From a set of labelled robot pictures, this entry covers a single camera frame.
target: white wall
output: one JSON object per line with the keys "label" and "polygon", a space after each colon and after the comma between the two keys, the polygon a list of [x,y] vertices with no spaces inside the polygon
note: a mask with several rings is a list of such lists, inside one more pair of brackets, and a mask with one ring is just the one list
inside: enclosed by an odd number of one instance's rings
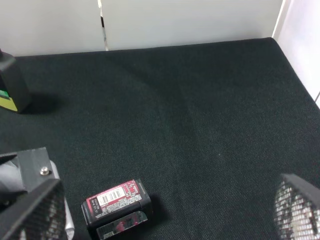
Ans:
{"label": "white wall", "polygon": [[282,0],[101,0],[109,50],[271,37]]}
{"label": "white wall", "polygon": [[0,0],[0,48],[15,56],[104,51],[96,0]]}
{"label": "white wall", "polygon": [[320,0],[286,0],[283,9],[274,38],[316,100],[320,92]]}

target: metal bolt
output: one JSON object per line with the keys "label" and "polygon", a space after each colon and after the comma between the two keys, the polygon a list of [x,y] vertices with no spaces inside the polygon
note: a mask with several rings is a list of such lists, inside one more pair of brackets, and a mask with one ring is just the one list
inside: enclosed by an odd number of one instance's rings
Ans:
{"label": "metal bolt", "polygon": [[43,168],[41,168],[40,170],[40,174],[43,175],[43,176],[46,176],[50,173],[50,170],[49,168],[47,168],[46,166],[44,166]]}

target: black box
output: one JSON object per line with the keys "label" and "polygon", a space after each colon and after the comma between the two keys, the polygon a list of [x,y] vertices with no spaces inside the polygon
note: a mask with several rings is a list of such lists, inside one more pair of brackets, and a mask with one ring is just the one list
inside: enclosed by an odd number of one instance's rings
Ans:
{"label": "black box", "polygon": [[16,113],[31,103],[31,95],[17,60],[0,49],[0,107]]}
{"label": "black box", "polygon": [[151,199],[141,180],[131,180],[86,199],[81,205],[93,240],[105,240],[153,215]]}

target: fabric surface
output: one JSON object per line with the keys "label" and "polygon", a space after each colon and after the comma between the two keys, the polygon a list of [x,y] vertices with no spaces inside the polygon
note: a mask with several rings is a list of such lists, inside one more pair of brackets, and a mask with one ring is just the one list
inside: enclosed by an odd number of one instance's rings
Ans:
{"label": "fabric surface", "polygon": [[81,203],[141,178],[154,219],[118,239],[277,239],[280,173],[320,187],[320,111],[277,43],[253,39],[22,57],[25,114],[0,109],[0,153],[47,147]]}

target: small box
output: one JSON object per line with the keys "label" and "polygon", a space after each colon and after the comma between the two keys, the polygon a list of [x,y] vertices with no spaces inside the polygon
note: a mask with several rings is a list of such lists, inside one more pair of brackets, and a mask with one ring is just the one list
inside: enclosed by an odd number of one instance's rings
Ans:
{"label": "small box", "polygon": [[127,181],[86,199],[81,205],[93,240],[105,240],[149,221],[151,199],[140,179]]}

